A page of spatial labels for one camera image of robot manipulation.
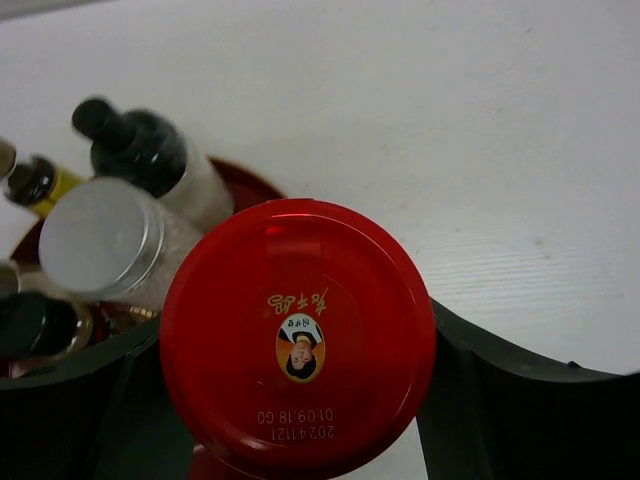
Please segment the small yellow label bottle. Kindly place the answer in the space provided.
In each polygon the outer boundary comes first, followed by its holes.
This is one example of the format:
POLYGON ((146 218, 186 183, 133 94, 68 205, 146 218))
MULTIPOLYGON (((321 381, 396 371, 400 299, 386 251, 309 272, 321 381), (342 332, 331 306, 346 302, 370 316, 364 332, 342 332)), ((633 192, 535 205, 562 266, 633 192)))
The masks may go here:
POLYGON ((1 193, 14 205, 46 218, 60 199, 86 179, 47 157, 21 154, 1 140, 1 193))

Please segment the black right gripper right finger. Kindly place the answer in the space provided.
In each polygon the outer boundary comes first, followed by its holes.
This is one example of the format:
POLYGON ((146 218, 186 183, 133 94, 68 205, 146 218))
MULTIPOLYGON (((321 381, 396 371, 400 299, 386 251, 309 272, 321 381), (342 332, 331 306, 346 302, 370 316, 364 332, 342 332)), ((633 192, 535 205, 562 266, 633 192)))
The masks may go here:
POLYGON ((432 304, 417 416, 431 479, 636 479, 639 375, 544 357, 432 304))

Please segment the small black label spice bottle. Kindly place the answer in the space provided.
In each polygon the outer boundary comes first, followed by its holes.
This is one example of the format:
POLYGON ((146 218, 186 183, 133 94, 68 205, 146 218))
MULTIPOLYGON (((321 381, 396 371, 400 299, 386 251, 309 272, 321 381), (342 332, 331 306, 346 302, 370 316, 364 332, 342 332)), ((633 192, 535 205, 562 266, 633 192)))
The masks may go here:
POLYGON ((1 300, 1 358, 60 357, 86 347, 94 330, 90 310, 39 292, 1 300))

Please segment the black cap clear bottle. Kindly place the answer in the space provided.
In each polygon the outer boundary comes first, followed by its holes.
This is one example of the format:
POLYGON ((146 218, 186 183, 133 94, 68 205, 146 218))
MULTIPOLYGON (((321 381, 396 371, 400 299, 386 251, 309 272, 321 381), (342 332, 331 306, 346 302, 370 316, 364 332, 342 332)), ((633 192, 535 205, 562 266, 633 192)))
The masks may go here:
POLYGON ((145 109, 116 110, 91 97, 71 122, 91 142, 97 176, 127 181, 160 201, 202 232, 235 213, 235 200, 221 174, 173 123, 145 109))

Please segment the red cap sauce jar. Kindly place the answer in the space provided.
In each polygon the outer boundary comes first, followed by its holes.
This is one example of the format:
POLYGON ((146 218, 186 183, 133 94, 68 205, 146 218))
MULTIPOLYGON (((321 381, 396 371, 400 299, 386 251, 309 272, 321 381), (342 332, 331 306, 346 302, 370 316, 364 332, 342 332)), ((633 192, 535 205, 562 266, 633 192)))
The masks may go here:
POLYGON ((258 479, 329 479, 386 450, 435 365, 423 279, 348 208, 282 199, 208 233, 160 324, 177 412, 219 462, 258 479))

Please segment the blue label granule bottle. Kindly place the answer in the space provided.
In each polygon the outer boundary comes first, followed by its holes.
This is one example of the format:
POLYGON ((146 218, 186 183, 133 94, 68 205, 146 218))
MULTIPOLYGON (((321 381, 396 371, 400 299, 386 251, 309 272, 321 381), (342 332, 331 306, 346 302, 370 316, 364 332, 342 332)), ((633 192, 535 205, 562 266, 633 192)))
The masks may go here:
POLYGON ((45 274, 72 294, 160 311, 180 265, 202 237, 145 191, 98 178, 53 207, 38 254, 45 274))

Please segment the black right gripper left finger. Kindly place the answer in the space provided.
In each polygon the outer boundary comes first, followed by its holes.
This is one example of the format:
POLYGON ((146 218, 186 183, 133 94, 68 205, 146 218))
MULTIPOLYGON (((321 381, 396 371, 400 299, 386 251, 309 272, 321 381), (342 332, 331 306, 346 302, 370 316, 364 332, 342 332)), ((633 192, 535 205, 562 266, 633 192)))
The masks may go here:
POLYGON ((186 478, 193 438, 165 386, 159 325, 2 379, 2 478, 186 478))

